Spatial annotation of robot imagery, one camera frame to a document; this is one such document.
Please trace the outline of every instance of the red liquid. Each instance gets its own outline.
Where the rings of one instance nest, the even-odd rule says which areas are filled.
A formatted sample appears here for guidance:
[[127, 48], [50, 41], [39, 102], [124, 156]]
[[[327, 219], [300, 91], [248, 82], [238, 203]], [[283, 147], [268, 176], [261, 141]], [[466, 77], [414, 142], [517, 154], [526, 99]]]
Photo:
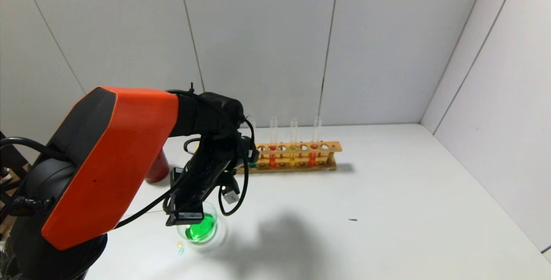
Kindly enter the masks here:
[[[269, 148], [271, 151], [275, 151], [277, 149], [276, 145], [270, 145]], [[275, 154], [270, 154], [270, 167], [277, 167]]]
[[[317, 149], [317, 145], [315, 143], [312, 143], [310, 145], [310, 148]], [[308, 160], [308, 166], [316, 166], [316, 153], [315, 152], [310, 153], [310, 159]]]

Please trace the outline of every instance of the wooden test tube rack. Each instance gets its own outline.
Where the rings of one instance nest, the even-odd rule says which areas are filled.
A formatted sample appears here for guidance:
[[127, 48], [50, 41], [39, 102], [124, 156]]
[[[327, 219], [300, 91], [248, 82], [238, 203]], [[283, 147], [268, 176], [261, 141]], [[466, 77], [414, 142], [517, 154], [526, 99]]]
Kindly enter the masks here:
[[[269, 143], [257, 143], [256, 147], [260, 152], [258, 162], [254, 167], [249, 167], [248, 172], [258, 174], [263, 172], [313, 172], [319, 170], [335, 170], [334, 153], [343, 149], [338, 141], [320, 141], [316, 143], [317, 149], [310, 148], [311, 142], [299, 142], [296, 149], [289, 147], [292, 143], [278, 143], [276, 150], [270, 150]], [[315, 166], [309, 165], [310, 153], [316, 154]], [[275, 154], [275, 167], [270, 167], [270, 154]], [[295, 165], [289, 164], [291, 154], [295, 154]], [[244, 172], [243, 167], [238, 168], [238, 173]]]

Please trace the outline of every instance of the green liquid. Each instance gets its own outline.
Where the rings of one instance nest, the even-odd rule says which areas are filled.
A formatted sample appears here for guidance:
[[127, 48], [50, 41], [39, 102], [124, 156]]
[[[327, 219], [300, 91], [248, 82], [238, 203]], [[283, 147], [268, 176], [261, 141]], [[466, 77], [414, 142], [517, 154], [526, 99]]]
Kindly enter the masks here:
[[214, 233], [214, 227], [216, 225], [216, 220], [212, 215], [205, 213], [203, 221], [196, 225], [190, 225], [186, 229], [186, 237], [191, 241], [201, 242], [209, 239]]

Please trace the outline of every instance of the test tube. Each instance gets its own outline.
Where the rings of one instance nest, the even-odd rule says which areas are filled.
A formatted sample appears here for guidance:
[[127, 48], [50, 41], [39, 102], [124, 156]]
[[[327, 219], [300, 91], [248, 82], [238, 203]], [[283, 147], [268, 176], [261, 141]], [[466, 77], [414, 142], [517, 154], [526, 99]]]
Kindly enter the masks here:
[[[277, 149], [277, 117], [272, 117], [270, 120], [270, 151]], [[276, 155], [270, 153], [270, 167], [277, 167]]]
[[[319, 143], [319, 133], [321, 132], [321, 117], [317, 116], [313, 123], [313, 137], [312, 143], [310, 144], [311, 149], [317, 149]], [[316, 165], [316, 153], [310, 153], [310, 160], [308, 161], [308, 166]]]
[[[289, 145], [290, 150], [296, 150], [297, 149], [297, 130], [299, 129], [299, 121], [297, 118], [293, 117], [291, 119], [291, 145]], [[295, 153], [291, 153], [289, 155], [289, 166], [295, 166], [295, 156], [297, 156]]]
[[[253, 131], [256, 131], [256, 122], [254, 121], [254, 119], [252, 117], [248, 118], [248, 121], [251, 123], [252, 125], [252, 130]], [[248, 166], [250, 168], [254, 168], [256, 167], [256, 163], [248, 163]]]

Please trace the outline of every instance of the wire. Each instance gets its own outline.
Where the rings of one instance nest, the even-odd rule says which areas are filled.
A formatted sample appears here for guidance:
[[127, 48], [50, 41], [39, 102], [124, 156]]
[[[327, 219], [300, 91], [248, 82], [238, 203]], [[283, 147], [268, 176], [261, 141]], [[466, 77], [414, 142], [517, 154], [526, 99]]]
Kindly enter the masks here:
[[[245, 123], [251, 129], [251, 150], [252, 150], [252, 148], [254, 148], [254, 128], [252, 127], [252, 124], [247, 119], [245, 119]], [[245, 170], [244, 180], [243, 180], [243, 190], [241, 191], [241, 197], [239, 198], [238, 204], [236, 204], [236, 206], [232, 210], [230, 210], [229, 212], [226, 212], [226, 210], [224, 209], [224, 207], [222, 205], [222, 186], [218, 189], [218, 204], [220, 206], [220, 212], [222, 212], [222, 215], [225, 215], [226, 217], [229, 216], [229, 215], [233, 215], [239, 209], [239, 207], [241, 207], [241, 204], [243, 203], [243, 199], [245, 197], [245, 194], [247, 193], [248, 161], [247, 161], [246, 156], [242, 155], [242, 157], [243, 157], [243, 169]]]
[[169, 197], [172, 193], [174, 193], [178, 188], [183, 186], [187, 181], [187, 178], [185, 178], [185, 174], [181, 174], [181, 176], [178, 178], [178, 180], [175, 182], [174, 186], [169, 188], [167, 192], [164, 192], [161, 196], [159, 196], [157, 199], [155, 199], [153, 202], [145, 206], [142, 210], [134, 213], [134, 215], [131, 215], [130, 217], [118, 222], [117, 226], [114, 229], [118, 229], [119, 227], [123, 227], [127, 225], [128, 223], [134, 221], [135, 219], [138, 219], [142, 215], [144, 215], [146, 212], [148, 212], [151, 208], [155, 207], [158, 203], [163, 201], [166, 197]]
[[9, 196], [6, 192], [0, 191], [0, 200], [6, 204], [6, 207], [13, 202], [12, 196]]
[[[238, 153], [240, 153], [240, 156], [243, 159], [243, 168], [244, 168], [245, 171], [244, 171], [243, 190], [241, 191], [241, 197], [239, 198], [239, 201], [236, 204], [236, 206], [231, 211], [226, 212], [226, 210], [224, 209], [224, 206], [222, 204], [222, 187], [220, 187], [219, 190], [218, 190], [218, 204], [220, 205], [220, 212], [222, 213], [222, 215], [225, 215], [225, 216], [234, 214], [239, 209], [239, 207], [241, 207], [241, 204], [243, 203], [243, 200], [245, 199], [245, 195], [247, 193], [247, 186], [248, 186], [247, 153], [246, 153], [246, 151], [243, 150], [243, 146], [240, 143], [240, 137], [238, 135], [237, 129], [234, 127], [232, 122], [229, 120], [226, 113], [222, 112], [222, 110], [220, 110], [218, 107], [214, 106], [212, 104], [212, 102], [209, 102], [208, 100], [204, 99], [203, 97], [201, 97], [197, 94], [194, 94], [192, 92], [186, 92], [186, 91], [183, 91], [183, 90], [166, 90], [166, 92], [169, 92], [171, 94], [177, 94], [177, 95], [191, 96], [191, 97], [194, 97], [195, 99], [197, 99], [201, 102], [204, 102], [205, 104], [210, 106], [214, 111], [216, 111], [219, 115], [225, 117], [225, 118], [223, 118], [224, 122], [228, 125], [228, 127], [230, 127], [231, 129], [234, 129], [234, 138], [236, 139], [236, 142], [237, 142], [237, 145], [238, 145]], [[248, 122], [248, 120], [247, 120], [247, 125], [251, 128], [251, 142], [253, 142], [254, 140], [253, 140], [252, 137], [254, 137], [254, 129], [252, 128], [252, 124], [250, 122]]]
[[[169, 92], [171, 94], [177, 94], [177, 95], [187, 95], [187, 96], [191, 96], [191, 97], [194, 97], [196, 99], [198, 99], [199, 101], [201, 102], [204, 102], [205, 104], [207, 104], [208, 106], [210, 106], [214, 111], [216, 111], [218, 114], [220, 114], [221, 116], [223, 117], [226, 117], [224, 119], [224, 121], [226, 121], [226, 123], [228, 124], [228, 126], [230, 128], [233, 128], [234, 129], [234, 137], [236, 138], [236, 141], [237, 141], [237, 145], [238, 145], [238, 152], [241, 153], [241, 157], [243, 158], [243, 163], [244, 163], [244, 169], [245, 169], [245, 179], [244, 179], [244, 184], [243, 184], [243, 190], [241, 192], [241, 197], [239, 198], [239, 201], [238, 201], [238, 204], [235, 206], [234, 209], [232, 209], [230, 212], [226, 212], [226, 210], [224, 210], [224, 207], [222, 206], [222, 200], [221, 200], [221, 194], [222, 194], [222, 190], [220, 190], [218, 192], [218, 203], [220, 204], [220, 211], [222, 212], [223, 215], [232, 215], [233, 213], [235, 213], [237, 211], [237, 209], [239, 209], [239, 207], [241, 206], [242, 202], [243, 202], [243, 199], [245, 197], [245, 194], [247, 192], [247, 185], [248, 185], [248, 161], [247, 161], [247, 155], [246, 155], [246, 152], [243, 150], [243, 147], [242, 145], [240, 144], [240, 137], [238, 136], [238, 131], [237, 129], [233, 126], [232, 122], [230, 122], [229, 118], [227, 118], [227, 115], [225, 113], [222, 112], [222, 110], [220, 110], [218, 107], [214, 106], [211, 102], [209, 102], [208, 100], [202, 98], [201, 96], [198, 96], [197, 94], [194, 94], [192, 92], [186, 92], [186, 91], [183, 91], [183, 90], [166, 90], [166, 92]], [[252, 128], [252, 124], [246, 120], [246, 123], [248, 124], [248, 126], [251, 128], [251, 144], [254, 145], [254, 129]], [[186, 141], [184, 143], [184, 150], [187, 149], [187, 143], [191, 143], [193, 141], [193, 139], [189, 139], [188, 141]], [[165, 198], [169, 197], [172, 193], [174, 193], [178, 188], [180, 188], [183, 184], [186, 183], [187, 180], [189, 180], [189, 178], [186, 177], [187, 176], [187, 172], [184, 174], [182, 173], [181, 176], [178, 178], [178, 180], [175, 182], [174, 186], [172, 186], [171, 188], [169, 188], [169, 190], [167, 190], [167, 192], [163, 193], [161, 196], [159, 196], [157, 199], [155, 199], [153, 202], [151, 202], [150, 204], [148, 204], [147, 206], [145, 206], [143, 209], [141, 209], [140, 211], [134, 213], [134, 215], [131, 215], [130, 217], [128, 217], [127, 219], [124, 219], [120, 222], [118, 222], [118, 224], [116, 225], [116, 227], [114, 229], [118, 229], [122, 226], [125, 226], [127, 225], [128, 223], [138, 219], [139, 217], [141, 217], [142, 215], [144, 215], [146, 212], [148, 212], [151, 208], [155, 207], [155, 205], [157, 205], [158, 203], [160, 203], [161, 201], [164, 201], [163, 202], [163, 209], [167, 208], [167, 200]]]
[[551, 245], [547, 246], [545, 249], [542, 250], [542, 254], [544, 254], [545, 252], [551, 250]]
[[252, 124], [247, 120], [244, 119], [244, 122], [248, 125], [248, 127], [251, 129], [251, 144], [250, 144], [250, 150], [254, 149], [254, 129], [252, 128]]
[[192, 138], [192, 139], [189, 139], [188, 141], [184, 142], [183, 143], [183, 150], [186, 151], [187, 153], [191, 154], [191, 155], [194, 155], [195, 154], [194, 152], [191, 152], [191, 151], [187, 150], [187, 145], [189, 145], [190, 143], [195, 142], [195, 141], [201, 141], [201, 138]]
[[71, 159], [58, 151], [54, 151], [50, 148], [48, 148], [45, 145], [42, 145], [34, 140], [23, 138], [23, 137], [8, 137], [0, 139], [0, 148], [3, 148], [7, 145], [25, 145], [26, 147], [29, 147], [31, 149], [34, 149], [44, 155], [47, 155], [48, 157], [57, 159], [57, 160], [63, 160], [63, 161], [71, 161]]

